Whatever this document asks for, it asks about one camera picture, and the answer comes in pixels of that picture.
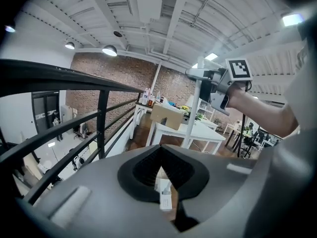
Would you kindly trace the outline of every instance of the white wall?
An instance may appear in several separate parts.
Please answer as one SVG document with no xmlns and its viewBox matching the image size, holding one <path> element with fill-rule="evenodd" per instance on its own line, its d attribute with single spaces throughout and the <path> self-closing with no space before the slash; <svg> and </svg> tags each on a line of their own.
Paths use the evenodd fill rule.
<svg viewBox="0 0 317 238">
<path fill-rule="evenodd" d="M 0 58 L 27 60 L 70 68 L 74 51 L 64 47 L 66 36 L 45 23 L 22 13 L 16 19 L 16 32 L 8 33 L 0 47 Z M 61 91 L 60 105 L 65 105 L 66 91 Z M 0 127 L 8 142 L 21 143 L 37 134 L 31 93 L 0 98 Z"/>
</svg>

